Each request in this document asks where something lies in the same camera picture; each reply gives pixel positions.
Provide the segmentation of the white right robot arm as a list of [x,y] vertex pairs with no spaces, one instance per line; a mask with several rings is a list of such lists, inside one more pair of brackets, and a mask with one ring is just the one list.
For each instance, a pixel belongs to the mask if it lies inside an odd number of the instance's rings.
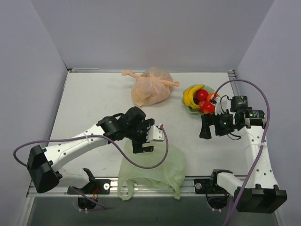
[[202,115],[199,137],[211,139],[210,126],[214,126],[216,136],[220,137],[237,132],[237,137],[243,142],[250,171],[245,180],[241,180],[230,170],[213,170],[205,187],[206,194],[228,193],[238,202],[235,208],[239,212],[275,212],[287,200],[287,193],[279,189],[271,167],[264,111],[249,107],[246,96],[229,99],[224,95],[210,102],[215,105],[215,112]]

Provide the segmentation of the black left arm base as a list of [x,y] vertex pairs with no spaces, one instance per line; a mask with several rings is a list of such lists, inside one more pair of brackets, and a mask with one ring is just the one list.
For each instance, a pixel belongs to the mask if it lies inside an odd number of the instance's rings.
[[78,195],[77,206],[85,212],[96,210],[108,210],[99,201],[99,195],[110,194],[111,180],[96,179],[88,168],[83,169],[88,176],[88,183],[82,188],[68,187],[67,194]]

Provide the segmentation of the red orange fake peach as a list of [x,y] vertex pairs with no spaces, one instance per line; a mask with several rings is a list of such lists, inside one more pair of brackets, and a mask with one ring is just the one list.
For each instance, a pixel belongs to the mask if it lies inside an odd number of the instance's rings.
[[214,113],[215,112],[215,106],[209,102],[209,101],[201,101],[198,103],[200,106],[200,112],[201,113]]

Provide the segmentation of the green plastic bag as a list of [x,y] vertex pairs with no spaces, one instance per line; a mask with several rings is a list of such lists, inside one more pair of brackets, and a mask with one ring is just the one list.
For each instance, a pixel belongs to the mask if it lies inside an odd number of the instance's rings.
[[[166,144],[152,142],[153,152],[133,153],[133,147],[130,141],[124,146],[124,152],[134,163],[141,166],[154,166],[164,157]],[[125,158],[122,159],[118,174],[118,197],[127,201],[133,197],[133,188],[135,181],[147,180],[156,188],[171,187],[174,190],[174,198],[179,200],[180,186],[186,175],[186,157],[184,151],[177,146],[170,144],[166,159],[162,164],[154,169],[141,169]]]

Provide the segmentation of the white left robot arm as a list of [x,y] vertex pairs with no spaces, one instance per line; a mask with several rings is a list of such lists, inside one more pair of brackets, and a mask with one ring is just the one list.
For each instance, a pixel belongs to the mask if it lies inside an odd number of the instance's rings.
[[104,145],[130,139],[134,153],[152,152],[152,146],[143,144],[163,140],[154,119],[146,119],[138,107],[126,113],[106,116],[85,132],[56,145],[42,148],[36,145],[30,150],[27,169],[38,193],[45,193],[59,184],[63,177],[59,170],[77,157]]

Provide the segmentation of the yellow fake banana bunch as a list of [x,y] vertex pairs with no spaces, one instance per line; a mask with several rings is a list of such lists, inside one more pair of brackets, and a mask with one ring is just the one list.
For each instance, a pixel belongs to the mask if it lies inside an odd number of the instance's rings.
[[200,89],[202,89],[205,85],[204,84],[199,84],[199,85],[195,85],[193,87],[190,87],[189,89],[187,89],[185,92],[184,92],[184,95],[183,95],[183,101],[184,101],[184,104],[188,107],[190,107],[192,110],[200,110],[201,107],[197,104],[194,103],[194,100],[193,100],[193,95],[199,91]]

